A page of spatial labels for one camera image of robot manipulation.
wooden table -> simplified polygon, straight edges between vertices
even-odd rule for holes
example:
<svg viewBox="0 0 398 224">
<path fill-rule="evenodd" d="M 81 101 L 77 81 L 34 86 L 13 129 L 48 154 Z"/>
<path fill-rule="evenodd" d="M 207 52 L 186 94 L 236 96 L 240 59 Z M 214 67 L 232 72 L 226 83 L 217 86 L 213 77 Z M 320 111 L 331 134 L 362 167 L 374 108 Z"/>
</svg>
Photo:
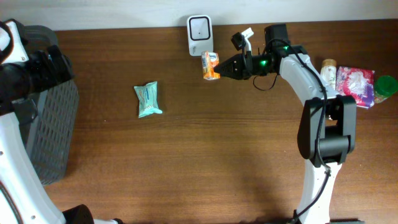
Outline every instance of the wooden table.
<svg viewBox="0 0 398 224">
<path fill-rule="evenodd" d="M 264 47 L 268 24 L 214 26 L 221 61 L 230 37 L 252 27 Z M 325 58 L 397 78 L 398 21 L 287 25 L 315 67 Z M 237 223 L 291 217 L 302 194 L 297 148 L 302 105 L 279 78 L 202 79 L 186 27 L 57 32 L 73 62 L 80 104 L 66 177 L 46 187 L 61 210 L 84 203 L 126 223 Z M 259 78 L 267 86 L 274 75 Z M 138 119 L 133 86 L 158 81 L 163 114 Z M 336 180 L 332 218 L 398 220 L 398 95 L 358 109 L 356 148 Z"/>
</svg>

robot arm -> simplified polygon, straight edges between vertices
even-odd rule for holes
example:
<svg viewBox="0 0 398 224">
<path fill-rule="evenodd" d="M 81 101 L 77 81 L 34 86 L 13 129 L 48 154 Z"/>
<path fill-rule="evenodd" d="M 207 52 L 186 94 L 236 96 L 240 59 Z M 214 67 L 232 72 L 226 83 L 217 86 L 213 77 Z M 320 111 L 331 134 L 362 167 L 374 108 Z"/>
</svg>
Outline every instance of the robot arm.
<svg viewBox="0 0 398 224">
<path fill-rule="evenodd" d="M 24 46 L 44 39 L 48 54 L 37 50 L 28 56 Z M 94 220 L 84 205 L 61 212 L 45 193 L 22 142 L 14 102 L 74 77 L 56 43 L 46 27 L 0 21 L 0 223 L 122 224 Z"/>
<path fill-rule="evenodd" d="M 244 41 L 248 42 L 248 38 L 245 38 L 243 33 L 237 33 L 231 39 L 237 50 L 247 45 Z M 317 126 L 320 119 L 325 119 L 321 118 L 320 110 L 324 104 L 324 95 L 317 79 L 301 64 L 297 56 L 315 72 L 315 75 L 319 76 L 319 74 L 302 46 L 290 46 L 285 24 L 266 28 L 266 45 L 268 45 L 267 42 L 272 43 L 274 39 L 283 41 L 274 42 L 268 52 L 264 49 L 262 55 L 252 56 L 249 51 L 246 55 L 237 54 L 215 67 L 215 72 L 220 73 L 222 77 L 237 80 L 248 79 L 252 75 L 267 75 L 276 72 L 294 89 L 304 105 L 297 143 L 305 159 L 303 195 L 295 210 L 295 217 L 297 218 L 297 214 L 306 210 L 295 220 L 295 223 L 329 223 L 329 205 L 336 175 L 346 155 L 354 149 L 356 103 L 351 96 L 340 96 L 327 82 L 320 79 L 326 89 L 326 115 L 338 122 L 335 126 L 328 127 L 325 127 L 325 122 L 322 122 L 321 155 L 317 155 L 315 151 Z M 325 168 L 321 167 L 323 162 L 330 167 L 330 176 L 327 177 L 325 186 L 323 186 L 326 178 Z"/>
</svg>

wet wipes pack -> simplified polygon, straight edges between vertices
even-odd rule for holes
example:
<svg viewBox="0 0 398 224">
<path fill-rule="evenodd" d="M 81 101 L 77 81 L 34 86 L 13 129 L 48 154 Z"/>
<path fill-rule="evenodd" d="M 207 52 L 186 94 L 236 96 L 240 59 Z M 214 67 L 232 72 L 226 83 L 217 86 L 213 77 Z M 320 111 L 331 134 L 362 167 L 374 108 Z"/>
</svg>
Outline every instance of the wet wipes pack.
<svg viewBox="0 0 398 224">
<path fill-rule="evenodd" d="M 142 118 L 153 113 L 163 113 L 157 105 L 157 82 L 151 82 L 145 86 L 135 86 L 134 90 L 136 91 L 139 100 L 138 118 Z"/>
</svg>

plastic bottle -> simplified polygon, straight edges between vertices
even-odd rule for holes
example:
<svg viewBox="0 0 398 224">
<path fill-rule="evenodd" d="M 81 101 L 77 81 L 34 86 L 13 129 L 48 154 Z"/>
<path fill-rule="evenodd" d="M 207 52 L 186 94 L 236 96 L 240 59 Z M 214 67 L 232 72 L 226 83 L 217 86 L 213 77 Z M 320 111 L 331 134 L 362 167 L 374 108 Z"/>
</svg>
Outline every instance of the plastic bottle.
<svg viewBox="0 0 398 224">
<path fill-rule="evenodd" d="M 374 84 L 374 102 L 381 103 L 398 91 L 398 81 L 391 76 L 384 75 Z"/>
<path fill-rule="evenodd" d="M 333 59 L 326 59 L 322 62 L 321 77 L 334 90 L 336 89 L 336 61 Z"/>
</svg>

black cable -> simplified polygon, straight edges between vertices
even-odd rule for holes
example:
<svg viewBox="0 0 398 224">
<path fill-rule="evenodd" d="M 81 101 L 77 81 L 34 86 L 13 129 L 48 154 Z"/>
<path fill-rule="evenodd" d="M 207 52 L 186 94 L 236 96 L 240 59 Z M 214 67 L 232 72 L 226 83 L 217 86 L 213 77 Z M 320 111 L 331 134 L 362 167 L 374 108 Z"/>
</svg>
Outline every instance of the black cable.
<svg viewBox="0 0 398 224">
<path fill-rule="evenodd" d="M 327 104 L 328 98 L 327 98 L 326 88 L 323 86 L 322 81 L 320 80 L 320 77 L 306 63 L 303 62 L 303 60 L 299 57 L 299 54 L 295 51 L 295 49 L 288 42 L 286 42 L 284 40 L 281 40 L 281 39 L 272 39 L 264 47 L 262 55 L 264 56 L 266 51 L 268 51 L 269 48 L 272 47 L 271 43 L 276 42 L 276 41 L 282 42 L 286 46 L 289 46 L 289 48 L 292 50 L 294 55 L 297 57 L 297 60 L 302 64 L 302 66 L 304 68 L 306 68 L 315 77 L 315 79 L 317 80 L 317 82 L 318 82 L 318 84 L 319 84 L 319 86 L 321 88 L 321 91 L 323 93 L 323 105 L 322 105 L 321 116 L 320 116 L 319 123 L 318 123 L 317 138 L 315 140 L 315 149 L 316 149 L 317 156 L 318 156 L 322 166 L 325 167 L 325 169 L 326 169 L 325 180 L 323 181 L 321 189 L 320 189 L 318 195 L 314 198 L 313 202 L 310 203 L 306 208 L 304 208 L 299 214 L 294 216 L 294 218 L 289 222 L 289 223 L 296 223 L 298 221 L 299 217 L 301 215 L 303 215 L 306 211 L 308 211 L 308 209 L 310 209 L 313 205 L 315 205 L 315 203 L 322 196 L 322 193 L 325 190 L 325 187 L 326 187 L 326 185 L 328 183 L 328 180 L 329 180 L 329 177 L 330 177 L 330 174 L 331 174 L 330 167 L 325 164 L 325 162 L 323 161 L 322 156 L 320 154 L 320 135 L 321 135 L 322 125 L 323 125 L 323 119 L 325 118 L 326 104 Z"/>
<path fill-rule="evenodd" d="M 262 88 L 259 88 L 259 87 L 256 85 L 256 83 L 255 83 L 254 81 L 256 81 L 256 78 L 259 77 L 259 76 L 262 76 L 262 75 L 256 75 L 256 76 L 253 78 L 253 85 L 254 85 L 254 87 L 256 87 L 256 89 L 261 90 L 261 91 L 267 91 L 267 90 L 270 90 L 270 89 L 272 89 L 272 88 L 274 87 L 274 85 L 275 85 L 275 83 L 276 83 L 276 78 L 278 77 L 278 74 L 275 75 L 274 82 L 273 82 L 273 84 L 271 85 L 271 87 L 269 87 L 268 89 L 262 89 Z"/>
</svg>

